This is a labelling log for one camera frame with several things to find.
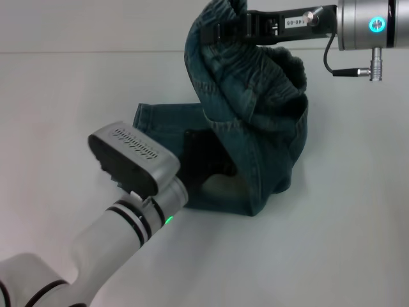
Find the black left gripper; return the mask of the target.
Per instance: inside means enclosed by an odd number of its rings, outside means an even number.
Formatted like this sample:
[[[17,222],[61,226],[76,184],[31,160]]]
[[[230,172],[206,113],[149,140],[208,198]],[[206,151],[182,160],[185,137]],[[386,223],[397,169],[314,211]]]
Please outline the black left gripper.
[[[211,129],[186,130],[178,178],[187,189],[199,189],[211,176],[236,175],[236,165]]]

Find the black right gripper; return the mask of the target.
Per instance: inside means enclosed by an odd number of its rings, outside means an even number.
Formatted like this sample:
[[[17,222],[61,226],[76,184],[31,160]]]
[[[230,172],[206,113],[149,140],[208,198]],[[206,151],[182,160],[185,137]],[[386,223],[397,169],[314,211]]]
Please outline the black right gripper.
[[[202,42],[244,42],[277,44],[325,38],[336,31],[336,5],[278,12],[248,11],[245,22],[235,19],[201,28]]]

